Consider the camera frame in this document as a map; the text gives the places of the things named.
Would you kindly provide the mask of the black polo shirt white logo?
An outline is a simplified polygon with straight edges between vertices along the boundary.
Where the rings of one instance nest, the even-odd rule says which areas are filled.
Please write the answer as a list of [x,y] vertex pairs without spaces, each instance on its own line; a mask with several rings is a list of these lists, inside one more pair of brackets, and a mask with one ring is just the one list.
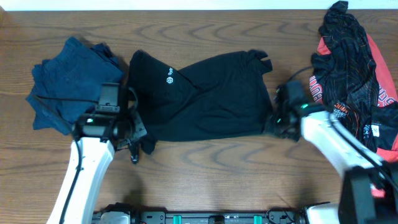
[[271,99],[264,74],[272,63],[263,50],[217,55],[177,70],[138,50],[128,85],[147,134],[142,150],[157,141],[202,141],[271,133]]

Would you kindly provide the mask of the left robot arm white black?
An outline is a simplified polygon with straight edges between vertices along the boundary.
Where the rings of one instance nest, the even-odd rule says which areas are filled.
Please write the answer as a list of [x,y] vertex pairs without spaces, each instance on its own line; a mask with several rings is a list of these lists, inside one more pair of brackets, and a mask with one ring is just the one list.
[[105,83],[94,110],[73,125],[68,168],[48,223],[138,223],[129,207],[115,203],[96,213],[104,175],[117,151],[128,149],[139,160],[139,140],[147,134],[131,87]]

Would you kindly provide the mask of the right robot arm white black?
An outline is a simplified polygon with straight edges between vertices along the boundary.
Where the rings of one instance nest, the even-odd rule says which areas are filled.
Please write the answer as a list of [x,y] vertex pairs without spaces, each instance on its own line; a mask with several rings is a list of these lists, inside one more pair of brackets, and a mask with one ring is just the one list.
[[304,208],[295,223],[397,223],[397,164],[361,144],[301,90],[278,88],[276,125],[312,143],[342,179],[338,203]]

